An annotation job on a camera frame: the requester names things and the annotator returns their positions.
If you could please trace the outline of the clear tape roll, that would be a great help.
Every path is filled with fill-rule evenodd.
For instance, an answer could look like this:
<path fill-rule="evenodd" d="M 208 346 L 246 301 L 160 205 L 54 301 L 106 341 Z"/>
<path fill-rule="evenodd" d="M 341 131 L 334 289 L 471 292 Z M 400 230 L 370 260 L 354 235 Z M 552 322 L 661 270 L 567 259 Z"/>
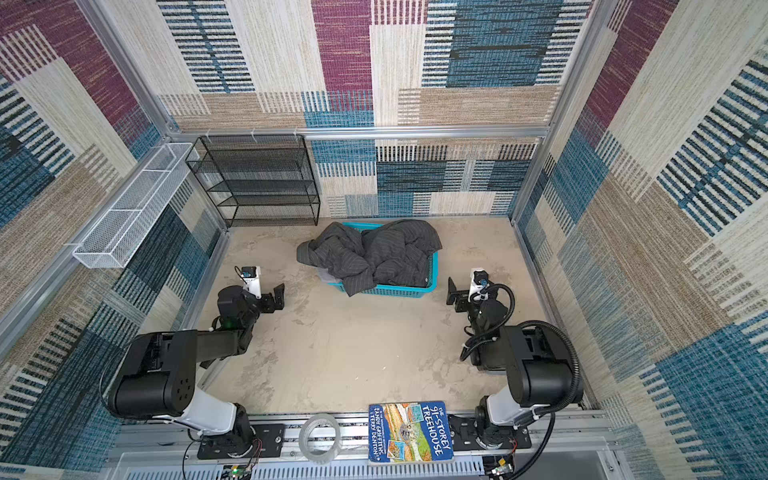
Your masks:
<path fill-rule="evenodd" d="M 298 446 L 306 460 L 317 465 L 329 464 L 341 452 L 341 426 L 328 413 L 313 415 L 301 426 Z"/>

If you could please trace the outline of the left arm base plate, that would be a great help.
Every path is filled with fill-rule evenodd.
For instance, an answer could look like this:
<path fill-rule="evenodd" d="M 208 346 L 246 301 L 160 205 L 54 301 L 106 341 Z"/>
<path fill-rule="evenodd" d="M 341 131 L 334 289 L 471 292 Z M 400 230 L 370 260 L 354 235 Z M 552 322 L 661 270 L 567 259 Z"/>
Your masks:
<path fill-rule="evenodd" d="M 196 456 L 198 460 L 277 458 L 282 452 L 285 429 L 285 424 L 268 423 L 252 425 L 243 438 L 234 433 L 203 436 Z"/>

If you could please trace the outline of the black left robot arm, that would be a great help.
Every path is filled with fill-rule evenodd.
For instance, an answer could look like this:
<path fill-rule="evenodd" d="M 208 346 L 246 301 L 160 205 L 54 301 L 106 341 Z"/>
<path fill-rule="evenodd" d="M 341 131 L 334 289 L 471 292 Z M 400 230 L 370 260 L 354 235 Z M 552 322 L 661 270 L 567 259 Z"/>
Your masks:
<path fill-rule="evenodd" d="M 196 385 L 199 368 L 243 355 L 257 320 L 285 307 L 285 285 L 254 295 L 233 285 L 219 291 L 219 316 L 203 330 L 151 332 L 129 344 L 106 394 L 111 414 L 129 420 L 166 420 L 198 431 L 215 449 L 242 455 L 255 442 L 245 408 Z"/>

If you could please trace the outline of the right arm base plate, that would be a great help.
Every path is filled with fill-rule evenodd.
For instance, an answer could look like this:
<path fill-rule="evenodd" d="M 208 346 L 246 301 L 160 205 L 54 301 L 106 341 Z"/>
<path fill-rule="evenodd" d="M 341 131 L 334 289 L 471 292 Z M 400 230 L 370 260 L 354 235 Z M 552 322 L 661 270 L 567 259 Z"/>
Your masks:
<path fill-rule="evenodd" d="M 487 420 L 448 415 L 455 451 L 530 449 L 530 435 L 522 428 L 496 426 Z"/>

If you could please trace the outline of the teal plastic laundry basket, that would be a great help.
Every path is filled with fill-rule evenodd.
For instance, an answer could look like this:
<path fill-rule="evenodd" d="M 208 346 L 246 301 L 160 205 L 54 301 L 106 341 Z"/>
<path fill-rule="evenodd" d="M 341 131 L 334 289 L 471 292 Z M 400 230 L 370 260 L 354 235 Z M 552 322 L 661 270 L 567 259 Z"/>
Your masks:
<path fill-rule="evenodd" d="M 351 227 L 357 231 L 363 232 L 367 230 L 374 230 L 382 226 L 382 224 L 362 223 L 362 222 L 342 222 L 343 225 Z M 406 297 L 406 298 L 422 298 L 427 293 L 433 292 L 438 283 L 439 275 L 439 251 L 432 254 L 431 260 L 428 263 L 427 272 L 427 286 L 426 287 L 410 287 L 410 286 L 393 286 L 393 285 L 377 285 L 375 288 L 363 291 L 363 294 L 380 295 L 380 296 L 392 296 L 392 297 Z M 327 275 L 324 277 L 321 275 L 322 269 L 317 269 L 318 276 L 327 285 L 330 285 L 342 293 L 346 293 L 345 287 L 341 281 L 330 281 L 330 277 Z"/>

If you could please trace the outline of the dark grey pinstripe shirt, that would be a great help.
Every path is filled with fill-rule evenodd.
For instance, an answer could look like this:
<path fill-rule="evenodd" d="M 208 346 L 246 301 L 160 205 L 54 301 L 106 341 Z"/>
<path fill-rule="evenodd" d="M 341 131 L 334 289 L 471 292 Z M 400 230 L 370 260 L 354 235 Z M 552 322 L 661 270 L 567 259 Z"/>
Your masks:
<path fill-rule="evenodd" d="M 318 237 L 301 243 L 297 261 L 323 269 L 348 296 L 378 286 L 427 288 L 434 255 L 442 242 L 426 221 L 405 219 L 359 230 L 330 223 Z"/>

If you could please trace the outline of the treehouse paperback book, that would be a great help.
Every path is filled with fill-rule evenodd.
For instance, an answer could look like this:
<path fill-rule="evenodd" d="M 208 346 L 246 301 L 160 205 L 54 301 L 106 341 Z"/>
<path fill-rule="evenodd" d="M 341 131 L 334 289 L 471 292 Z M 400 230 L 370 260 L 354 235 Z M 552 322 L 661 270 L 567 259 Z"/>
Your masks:
<path fill-rule="evenodd" d="M 443 401 L 371 404 L 368 460 L 373 465 L 427 464 L 455 457 Z"/>

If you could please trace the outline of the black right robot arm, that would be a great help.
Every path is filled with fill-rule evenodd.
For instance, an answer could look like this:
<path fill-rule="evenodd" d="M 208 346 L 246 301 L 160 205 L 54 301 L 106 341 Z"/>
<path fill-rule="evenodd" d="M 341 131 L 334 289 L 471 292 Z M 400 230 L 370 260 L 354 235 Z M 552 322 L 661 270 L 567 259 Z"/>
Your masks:
<path fill-rule="evenodd" d="M 467 289 L 448 280 L 446 304 L 467 315 L 459 355 L 479 371 L 503 374 L 506 385 L 481 398 L 473 418 L 459 418 L 456 440 L 467 448 L 530 446 L 527 428 L 551 420 L 583 395 L 581 365 L 568 336 L 543 320 L 514 324 L 512 289 L 478 270 Z"/>

